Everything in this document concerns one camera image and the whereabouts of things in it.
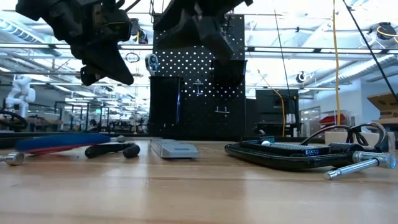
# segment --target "workbench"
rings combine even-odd
[[[87,159],[84,148],[0,164],[8,223],[396,223],[398,170],[325,180],[330,167],[273,170],[228,156],[230,142],[189,142],[200,158],[167,161],[137,140],[139,158]]]

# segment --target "metal bolt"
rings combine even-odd
[[[325,178],[328,180],[333,180],[336,177],[340,177],[346,174],[352,174],[353,172],[357,172],[374,166],[393,169],[395,168],[397,163],[396,157],[393,154],[362,151],[354,152],[353,161],[356,162],[353,165],[326,172]]]
[[[6,162],[9,166],[19,166],[25,162],[25,155],[21,152],[12,152],[6,156],[0,156],[0,162]]]

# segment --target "gray rectangular object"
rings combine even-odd
[[[194,145],[172,139],[152,140],[150,147],[156,152],[156,154],[165,159],[198,157],[198,150]]]

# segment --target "black pegboard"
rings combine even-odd
[[[157,50],[156,42],[165,34],[167,33],[154,32],[153,53],[160,62],[160,69],[155,75],[182,78],[181,117],[178,126],[155,125],[155,133],[176,139],[226,139],[242,136],[245,131],[244,78],[234,87],[217,85],[211,72],[214,57],[209,50],[203,46]],[[243,15],[233,16],[226,37],[234,49],[232,59],[245,60]]]

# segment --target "red object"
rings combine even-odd
[[[330,116],[326,116],[324,117],[322,120],[319,121],[320,125],[332,125],[332,124],[336,124],[337,121],[337,115],[330,115]],[[340,114],[340,123],[343,123],[344,121],[346,121],[346,116],[344,116],[344,114]]]

